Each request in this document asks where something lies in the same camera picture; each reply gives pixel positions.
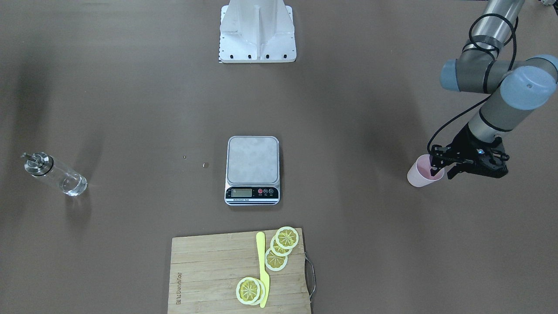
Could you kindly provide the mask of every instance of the pink cup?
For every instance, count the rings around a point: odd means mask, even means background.
[[[407,172],[407,180],[412,186],[420,188],[440,180],[445,174],[445,169],[442,168],[435,176],[431,176],[430,169],[430,155],[421,155]]]

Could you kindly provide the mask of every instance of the scale platform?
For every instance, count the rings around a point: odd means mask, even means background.
[[[227,147],[225,203],[279,203],[279,141],[273,136],[233,136]]]

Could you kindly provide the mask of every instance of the glass bottle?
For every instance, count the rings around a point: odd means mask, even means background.
[[[64,194],[78,196],[87,188],[87,180],[81,174],[51,155],[23,153],[21,158],[27,159],[24,165],[27,172]]]

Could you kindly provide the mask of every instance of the white metal stand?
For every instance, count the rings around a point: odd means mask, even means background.
[[[283,0],[230,0],[221,9],[219,61],[278,63],[296,60],[292,8]]]

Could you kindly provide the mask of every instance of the lemon slice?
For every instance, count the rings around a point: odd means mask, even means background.
[[[277,243],[275,236],[273,236],[273,238],[271,239],[270,248],[271,251],[277,256],[287,256],[292,252],[292,249],[285,250],[284,248],[280,247],[279,244]]]
[[[266,286],[263,285],[263,282],[259,279],[256,279],[259,282],[259,290],[261,291],[261,293],[259,294],[259,298],[257,301],[255,301],[254,303],[251,303],[250,305],[258,305],[260,303],[262,303],[263,298],[266,296]]]
[[[258,300],[261,286],[256,278],[244,277],[237,284],[237,299],[242,304],[252,304]]]
[[[278,272],[279,270],[285,268],[287,261],[288,256],[277,256],[271,251],[271,248],[267,249],[265,263],[269,270]]]
[[[275,233],[275,239],[279,247],[290,250],[299,243],[299,234],[292,227],[282,227]]]

